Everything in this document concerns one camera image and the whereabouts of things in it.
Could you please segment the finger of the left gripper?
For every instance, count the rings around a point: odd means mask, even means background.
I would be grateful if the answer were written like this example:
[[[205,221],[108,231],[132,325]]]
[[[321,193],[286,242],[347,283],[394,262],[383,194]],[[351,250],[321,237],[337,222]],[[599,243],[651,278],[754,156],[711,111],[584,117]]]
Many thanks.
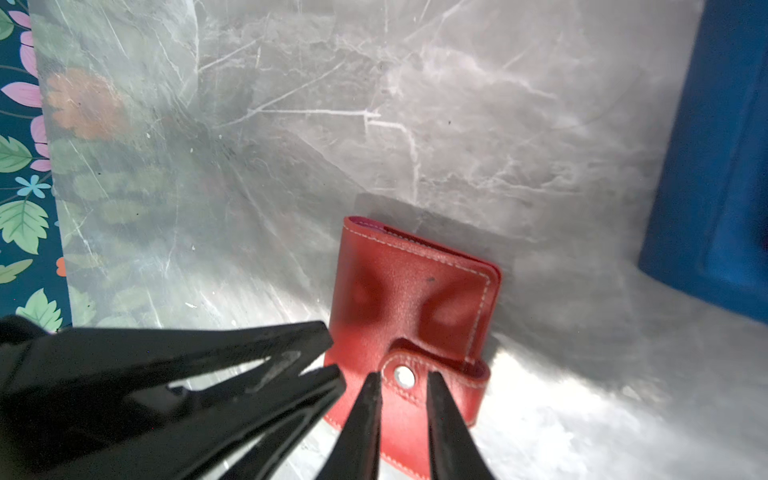
[[[209,407],[297,376],[332,344],[321,321],[240,330],[77,328],[49,334],[2,320],[1,404],[37,408],[97,399],[117,405],[149,391],[155,411]]]
[[[88,455],[55,479],[197,479],[252,440],[228,477],[267,479],[346,388],[333,365]]]

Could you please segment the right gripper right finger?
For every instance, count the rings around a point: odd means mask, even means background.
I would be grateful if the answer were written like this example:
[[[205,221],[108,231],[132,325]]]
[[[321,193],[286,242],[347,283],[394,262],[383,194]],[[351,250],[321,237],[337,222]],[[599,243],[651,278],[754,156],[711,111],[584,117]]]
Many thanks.
[[[430,474],[434,480],[494,480],[439,372],[427,378]]]

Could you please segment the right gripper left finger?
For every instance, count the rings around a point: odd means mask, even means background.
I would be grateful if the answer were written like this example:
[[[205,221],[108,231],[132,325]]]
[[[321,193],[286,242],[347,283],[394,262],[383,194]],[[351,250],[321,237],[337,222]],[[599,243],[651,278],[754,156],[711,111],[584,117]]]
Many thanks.
[[[369,373],[317,480],[378,478],[381,414],[381,375]]]

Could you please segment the red leather card holder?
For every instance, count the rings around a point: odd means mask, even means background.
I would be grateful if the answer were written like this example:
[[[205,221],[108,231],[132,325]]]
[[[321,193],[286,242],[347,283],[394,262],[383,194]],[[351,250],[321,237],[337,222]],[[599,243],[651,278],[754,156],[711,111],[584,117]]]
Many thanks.
[[[345,218],[324,363],[346,391],[326,414],[342,429],[368,374],[382,383],[381,457],[430,476],[427,377],[442,375],[467,426],[491,371],[482,358],[502,281],[491,262],[359,216]]]

